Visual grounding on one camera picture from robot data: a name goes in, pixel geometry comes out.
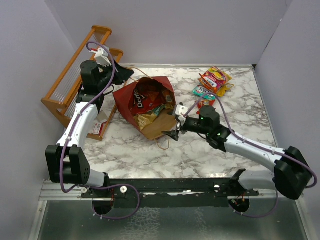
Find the red paper bag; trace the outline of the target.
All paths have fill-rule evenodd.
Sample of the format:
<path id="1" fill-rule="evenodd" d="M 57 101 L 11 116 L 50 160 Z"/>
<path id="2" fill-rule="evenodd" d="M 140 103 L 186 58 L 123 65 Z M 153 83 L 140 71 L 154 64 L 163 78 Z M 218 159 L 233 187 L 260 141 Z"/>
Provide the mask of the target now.
<path id="1" fill-rule="evenodd" d="M 165 104 L 146 112 L 155 113 L 157 118 L 152 124 L 148 125 L 143 130 L 139 129 L 134 120 L 134 115 L 132 115 L 130 110 L 130 104 L 133 102 L 133 91 L 135 87 L 139 85 L 153 85 L 159 87 L 165 99 Z M 142 78 L 115 91 L 113 93 L 113 97 L 117 110 L 122 117 L 148 140 L 156 141 L 164 135 L 162 133 L 163 131 L 170 131 L 177 123 L 172 115 L 167 114 L 167 112 L 173 110 L 176 105 L 176 98 L 173 86 L 169 78 L 166 76 L 148 76 L 147 74 L 144 74 Z"/>

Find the teal Fox's mint candy bag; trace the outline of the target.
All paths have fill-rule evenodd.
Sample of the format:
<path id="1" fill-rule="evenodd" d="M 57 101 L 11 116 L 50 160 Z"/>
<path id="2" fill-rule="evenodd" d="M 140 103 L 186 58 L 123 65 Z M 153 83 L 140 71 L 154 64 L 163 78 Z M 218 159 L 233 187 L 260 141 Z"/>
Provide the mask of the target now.
<path id="1" fill-rule="evenodd" d="M 205 88 L 203 85 L 197 85 L 193 90 L 192 90 L 192 93 L 198 97 L 201 97 L 202 95 L 206 94 L 206 93 L 209 93 L 210 91 Z M 216 97 L 212 94 L 208 94 L 206 96 L 203 97 L 204 99 L 206 100 L 215 100 Z"/>

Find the red snack packet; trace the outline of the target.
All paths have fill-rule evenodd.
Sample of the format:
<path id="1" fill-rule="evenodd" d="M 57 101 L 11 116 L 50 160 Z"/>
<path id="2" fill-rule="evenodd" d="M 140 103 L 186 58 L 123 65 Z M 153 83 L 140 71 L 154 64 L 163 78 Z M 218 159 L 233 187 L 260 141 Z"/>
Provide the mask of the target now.
<path id="1" fill-rule="evenodd" d="M 205 98 L 203 98 L 198 102 L 197 107 L 198 107 L 199 110 L 202 107 L 205 107 L 205 106 L 211 106 L 212 107 L 214 105 L 215 101 L 216 101 L 215 99 L 205 99 Z"/>

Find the orange Fox's fruits candy bag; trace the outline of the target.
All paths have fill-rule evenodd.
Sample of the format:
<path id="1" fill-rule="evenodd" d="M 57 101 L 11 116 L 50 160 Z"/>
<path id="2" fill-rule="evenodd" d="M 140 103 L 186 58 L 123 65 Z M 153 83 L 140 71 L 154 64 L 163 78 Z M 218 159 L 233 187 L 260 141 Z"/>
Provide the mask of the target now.
<path id="1" fill-rule="evenodd" d="M 205 73 L 199 74 L 198 79 L 205 88 L 215 94 L 225 84 L 232 84 L 230 80 L 232 80 L 230 75 L 215 66 L 209 68 Z"/>

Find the yellow snack packet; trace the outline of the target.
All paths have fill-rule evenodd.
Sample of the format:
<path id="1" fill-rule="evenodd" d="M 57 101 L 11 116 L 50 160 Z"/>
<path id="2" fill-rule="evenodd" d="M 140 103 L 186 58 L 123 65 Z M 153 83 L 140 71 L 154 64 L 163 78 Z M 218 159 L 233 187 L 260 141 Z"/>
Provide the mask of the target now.
<path id="1" fill-rule="evenodd" d="M 230 84 L 230 83 L 227 83 L 225 85 L 223 85 L 216 93 L 216 95 L 218 97 L 223 97 L 225 95 L 225 93 L 227 91 L 229 91 L 230 89 L 232 89 L 235 85 L 234 84 Z"/>

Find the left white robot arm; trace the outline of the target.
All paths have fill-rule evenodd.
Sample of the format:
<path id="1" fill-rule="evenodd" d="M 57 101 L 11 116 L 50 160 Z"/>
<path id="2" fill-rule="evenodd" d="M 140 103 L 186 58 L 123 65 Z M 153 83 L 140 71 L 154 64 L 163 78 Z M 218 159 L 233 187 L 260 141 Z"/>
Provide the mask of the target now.
<path id="1" fill-rule="evenodd" d="M 110 193 L 108 174 L 92 170 L 82 148 L 100 113 L 105 91 L 111 85 L 124 84 L 133 74 L 133 70 L 117 62 L 110 66 L 103 66 L 94 60 L 81 63 L 82 89 L 76 98 L 73 117 L 57 144 L 49 145 L 45 150 L 49 177 L 53 183 L 92 187 L 101 198 Z"/>

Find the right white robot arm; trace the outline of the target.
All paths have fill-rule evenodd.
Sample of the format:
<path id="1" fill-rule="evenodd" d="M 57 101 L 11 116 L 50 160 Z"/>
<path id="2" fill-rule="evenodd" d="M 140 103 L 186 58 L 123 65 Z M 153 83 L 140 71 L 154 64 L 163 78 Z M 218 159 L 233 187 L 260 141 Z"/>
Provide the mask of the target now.
<path id="1" fill-rule="evenodd" d="M 252 141 L 220 123 L 220 115 L 212 106 L 204 106 L 197 118 L 187 116 L 188 108 L 178 104 L 169 111 L 177 121 L 176 128 L 164 132 L 178 141 L 179 134 L 192 132 L 204 135 L 209 145 L 225 153 L 242 156 L 265 167 L 265 170 L 244 170 L 230 182 L 229 189 L 240 196 L 247 190 L 277 190 L 291 200 L 300 198 L 312 178 L 311 169 L 295 147 L 282 149 Z"/>

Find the red Doritos chip bag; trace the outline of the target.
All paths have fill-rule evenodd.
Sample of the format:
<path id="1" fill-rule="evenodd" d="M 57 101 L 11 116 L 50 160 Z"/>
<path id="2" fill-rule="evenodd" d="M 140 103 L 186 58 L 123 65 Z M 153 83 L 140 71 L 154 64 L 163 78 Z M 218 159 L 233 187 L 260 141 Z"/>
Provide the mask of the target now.
<path id="1" fill-rule="evenodd" d="M 151 84 L 135 87 L 132 100 L 129 109 L 133 116 L 145 114 L 166 102 L 161 89 Z"/>

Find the gold snack packet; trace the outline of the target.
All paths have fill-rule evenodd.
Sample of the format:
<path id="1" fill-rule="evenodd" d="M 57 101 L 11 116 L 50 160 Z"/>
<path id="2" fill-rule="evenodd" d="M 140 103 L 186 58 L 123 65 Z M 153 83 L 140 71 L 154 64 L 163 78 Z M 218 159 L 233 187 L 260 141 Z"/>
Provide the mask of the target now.
<path id="1" fill-rule="evenodd" d="M 155 113 L 138 114 L 133 117 L 137 123 L 139 130 L 142 131 L 144 128 L 152 124 L 158 116 Z"/>

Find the red white small box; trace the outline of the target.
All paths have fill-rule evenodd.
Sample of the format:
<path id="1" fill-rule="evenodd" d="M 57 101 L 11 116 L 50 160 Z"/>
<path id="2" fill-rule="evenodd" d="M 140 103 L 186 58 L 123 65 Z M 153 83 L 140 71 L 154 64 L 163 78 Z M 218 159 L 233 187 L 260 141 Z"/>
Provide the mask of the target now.
<path id="1" fill-rule="evenodd" d="M 106 113 L 103 110 L 101 110 L 100 113 L 97 115 L 96 119 L 94 120 L 94 125 L 91 133 L 94 135 L 100 135 L 107 121 L 108 117 Z"/>

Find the orange wooden rack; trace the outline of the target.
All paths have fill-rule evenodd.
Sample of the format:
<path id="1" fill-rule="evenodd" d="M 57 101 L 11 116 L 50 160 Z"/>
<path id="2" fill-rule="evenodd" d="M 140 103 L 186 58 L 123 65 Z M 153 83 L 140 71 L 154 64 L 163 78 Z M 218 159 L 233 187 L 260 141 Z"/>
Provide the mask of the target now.
<path id="1" fill-rule="evenodd" d="M 105 44 L 111 34 L 111 28 L 93 25 L 46 96 L 41 99 L 41 102 L 63 127 L 68 127 L 75 112 L 76 96 L 82 84 L 80 64 L 94 59 L 94 55 L 86 48 L 87 42 L 95 41 Z"/>

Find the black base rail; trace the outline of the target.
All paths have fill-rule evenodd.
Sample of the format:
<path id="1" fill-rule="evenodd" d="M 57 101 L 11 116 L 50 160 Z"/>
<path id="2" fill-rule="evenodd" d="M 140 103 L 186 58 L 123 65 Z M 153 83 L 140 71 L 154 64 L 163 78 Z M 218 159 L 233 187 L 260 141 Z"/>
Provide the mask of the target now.
<path id="1" fill-rule="evenodd" d="M 227 208 L 228 199 L 258 191 L 244 189 L 236 178 L 112 179 L 111 189 L 89 189 L 81 196 L 94 204 L 113 202 L 116 209 L 141 208 Z"/>

